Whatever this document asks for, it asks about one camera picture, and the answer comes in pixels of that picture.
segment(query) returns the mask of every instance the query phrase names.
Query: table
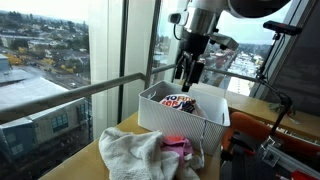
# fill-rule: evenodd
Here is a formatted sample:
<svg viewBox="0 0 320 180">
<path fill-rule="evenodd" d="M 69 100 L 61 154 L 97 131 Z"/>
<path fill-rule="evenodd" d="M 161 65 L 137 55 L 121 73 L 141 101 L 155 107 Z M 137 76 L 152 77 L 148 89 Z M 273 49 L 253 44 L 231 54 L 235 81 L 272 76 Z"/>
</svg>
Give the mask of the table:
<svg viewBox="0 0 320 180">
<path fill-rule="evenodd" d="M 269 110 L 269 103 L 266 101 L 247 97 L 203 83 L 193 84 L 191 88 L 225 98 L 228 102 L 230 112 L 240 111 L 268 124 L 274 124 L 277 120 L 278 114 Z M 297 120 L 300 124 L 295 124 L 285 116 L 279 127 L 307 138 L 320 141 L 320 117 L 297 111 L 296 116 L 294 116 L 293 119 Z"/>
<path fill-rule="evenodd" d="M 124 132 L 142 134 L 148 130 L 138 126 L 138 113 L 133 114 L 116 127 Z M 205 167 L 197 171 L 200 179 L 219 179 L 220 151 L 214 156 L 205 155 Z M 44 175 L 43 180 L 56 179 L 109 179 L 109 170 L 105 166 L 99 152 L 98 140 L 83 148 L 65 162 Z"/>
</svg>

